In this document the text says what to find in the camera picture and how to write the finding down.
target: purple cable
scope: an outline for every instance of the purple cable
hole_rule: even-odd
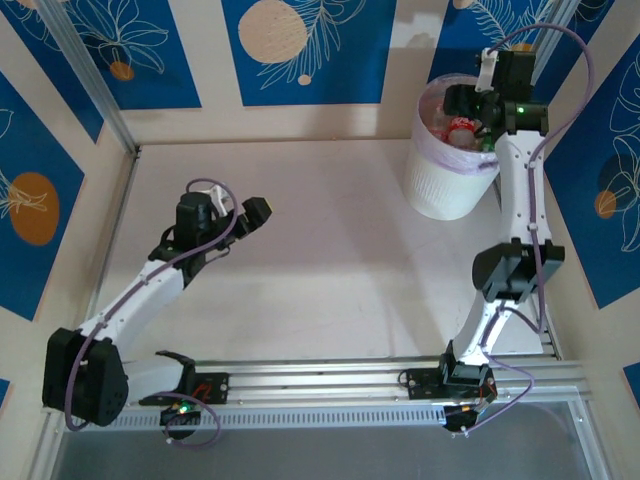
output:
[[[229,222],[229,225],[215,239],[197,248],[189,250],[188,252],[178,255],[176,258],[156,268],[144,280],[140,280],[138,283],[136,283],[122,296],[120,300],[118,300],[113,305],[113,307],[109,309],[109,311],[104,315],[104,318],[102,319],[102,321],[98,322],[94,327],[94,329],[91,331],[91,333],[89,333],[84,343],[80,347],[80,350],[78,350],[78,355],[76,355],[76,358],[73,361],[73,365],[71,366],[71,372],[69,373],[69,380],[67,381],[67,389],[65,391],[65,396],[64,396],[64,418],[67,424],[67,428],[72,432],[77,432],[79,430],[82,430],[88,424],[88,422],[83,422],[80,425],[75,425],[73,423],[73,417],[71,415],[71,404],[73,402],[73,389],[76,384],[78,370],[80,370],[80,364],[82,363],[82,360],[84,359],[84,356],[87,353],[87,350],[89,349],[89,345],[91,345],[91,342],[96,338],[96,336],[98,335],[98,332],[100,332],[101,329],[107,326],[107,323],[116,314],[116,312],[120,310],[120,308],[122,308],[122,306],[125,303],[127,303],[131,299],[131,297],[133,297],[143,286],[148,284],[149,280],[158,276],[159,274],[171,268],[173,265],[184,260],[185,258],[189,258],[192,255],[197,255],[198,253],[201,253],[211,247],[214,247],[218,242],[220,242],[220,240],[224,239],[227,235],[229,235],[231,230],[233,230],[233,227],[235,227],[236,222],[238,221],[238,209],[240,207],[240,204],[238,203],[238,200],[236,199],[236,196],[234,195],[234,193],[231,190],[229,190],[222,182],[213,180],[211,178],[196,178],[194,180],[191,180],[189,183],[187,183],[187,187],[186,187],[187,193],[190,192],[190,188],[192,185],[199,182],[211,183],[213,185],[223,188],[227,192],[227,194],[229,195],[229,198],[231,198],[231,202],[233,203],[233,213],[231,215],[231,221]]]
[[[181,393],[174,393],[174,392],[160,392],[158,393],[158,395],[163,397],[178,398],[180,400],[186,400],[187,402],[195,403],[196,405],[206,410],[213,417],[213,421],[216,422],[216,433],[213,434],[213,437],[211,437],[206,442],[196,443],[196,444],[188,444],[180,440],[175,440],[171,438],[169,436],[169,425],[171,424],[171,422],[167,422],[167,424],[164,427],[164,436],[167,438],[167,440],[171,439],[171,445],[175,445],[178,448],[184,448],[187,450],[204,450],[205,448],[209,448],[213,446],[218,441],[218,439],[220,438],[220,431],[221,431],[222,425],[220,423],[220,417],[218,417],[218,414],[215,412],[213,408],[211,408],[209,405],[207,405],[203,401],[195,397],[192,397],[190,395],[183,395]]]
[[[506,42],[511,40],[513,37],[515,37],[516,35],[519,35],[522,32],[526,32],[528,30],[534,30],[534,29],[557,30],[557,31],[562,32],[565,35],[568,35],[569,37],[571,37],[580,46],[580,49],[582,50],[582,53],[584,53],[585,59],[587,61],[587,76],[588,76],[588,78],[587,78],[587,88],[585,90],[585,93],[584,93],[584,96],[582,98],[582,101],[580,102],[578,107],[575,109],[573,114],[562,125],[560,125],[556,129],[554,129],[551,133],[549,133],[542,140],[542,142],[540,142],[540,144],[535,148],[535,150],[531,154],[531,157],[529,158],[529,166],[530,166],[530,168],[529,168],[529,177],[528,177],[529,182],[528,183],[529,183],[529,192],[530,192],[529,193],[529,201],[530,201],[530,210],[531,210],[531,215],[529,217],[529,221],[532,224],[536,224],[537,223],[538,212],[537,212],[537,203],[536,203],[536,182],[535,182],[535,174],[534,174],[535,170],[533,168],[531,168],[531,167],[533,167],[533,165],[535,164],[536,158],[538,157],[538,155],[540,154],[542,149],[551,140],[553,140],[560,132],[562,132],[562,130],[567,128],[578,117],[578,115],[580,115],[580,113],[584,110],[584,108],[587,106],[587,103],[589,103],[589,99],[591,98],[591,94],[593,92],[593,85],[594,85],[594,82],[595,82],[593,57],[591,55],[591,52],[589,51],[589,47],[587,47],[587,44],[584,43],[584,40],[582,40],[582,38],[580,38],[580,36],[578,34],[573,32],[571,29],[569,29],[567,27],[560,26],[560,25],[554,25],[552,23],[537,23],[535,25],[530,25],[530,26],[527,26],[527,27],[523,27],[523,28],[521,28],[519,30],[516,30],[515,32],[511,33],[510,35],[507,35],[503,40],[501,40],[496,45],[491,47],[491,49],[489,50],[489,53],[497,50],[502,45],[504,45]],[[484,334],[482,336],[482,340],[480,342],[480,348],[482,350],[482,353],[484,353],[484,355],[487,357],[487,359],[490,362],[492,362],[495,365],[498,365],[499,367],[505,368],[507,370],[511,370],[512,372],[516,372],[516,373],[519,373],[521,375],[524,375],[525,377],[527,377],[529,379],[529,385],[527,386],[527,388],[525,388],[522,391],[522,393],[520,393],[518,396],[516,396],[512,401],[507,403],[504,407],[502,407],[496,413],[494,413],[493,415],[491,415],[488,418],[485,418],[481,422],[476,423],[473,427],[470,427],[470,428],[466,429],[464,432],[460,432],[460,433],[464,433],[465,435],[468,435],[469,433],[473,432],[474,430],[477,430],[482,425],[484,425],[487,422],[493,420],[497,416],[502,415],[504,412],[506,412],[511,407],[513,407],[516,403],[518,403],[520,400],[522,400],[529,392],[531,392],[531,390],[535,386],[535,382],[536,382],[535,378],[529,372],[527,372],[526,370],[523,370],[522,368],[518,368],[518,367],[511,366],[511,365],[507,365],[506,363],[499,361],[498,359],[496,359],[496,357],[492,356],[491,354],[489,354],[486,351],[487,340],[489,338],[491,330],[493,330],[493,327],[495,326],[496,322],[498,321],[500,313],[502,313],[504,311],[508,311],[508,312],[511,312],[512,314],[517,315],[536,334],[539,335],[544,331],[544,328],[545,328],[546,323],[547,323],[547,321],[546,321],[546,311],[545,311],[545,296],[544,296],[545,280],[544,280],[544,275],[543,275],[543,272],[542,272],[542,255],[540,254],[540,242],[539,242],[539,239],[538,239],[538,232],[536,230],[532,230],[531,231],[531,239],[533,241],[533,254],[534,254],[535,263],[536,263],[536,278],[537,278],[537,281],[538,281],[538,310],[539,310],[539,315],[540,315],[540,321],[538,322],[538,325],[536,325],[534,322],[532,322],[530,319],[528,319],[527,316],[524,315],[522,312],[519,312],[518,310],[516,310],[514,308],[511,308],[511,307],[505,307],[504,303],[503,303],[502,305],[500,305],[500,307],[498,307],[496,309],[496,312],[494,313],[493,317],[491,318],[491,320],[487,324],[487,327],[486,327],[486,329],[484,331]]]

